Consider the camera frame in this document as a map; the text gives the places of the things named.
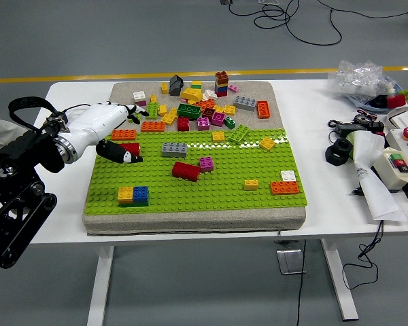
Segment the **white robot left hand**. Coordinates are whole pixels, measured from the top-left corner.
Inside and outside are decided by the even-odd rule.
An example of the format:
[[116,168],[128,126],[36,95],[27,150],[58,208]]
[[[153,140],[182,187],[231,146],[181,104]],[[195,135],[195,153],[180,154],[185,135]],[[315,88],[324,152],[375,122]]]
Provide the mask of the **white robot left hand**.
[[149,113],[137,105],[97,103],[88,106],[79,116],[69,122],[67,130],[54,139],[64,163],[71,164],[80,159],[86,148],[94,145],[99,156],[116,163],[139,163],[143,161],[117,143],[105,140],[114,129],[131,119],[139,123],[136,115],[148,117]]

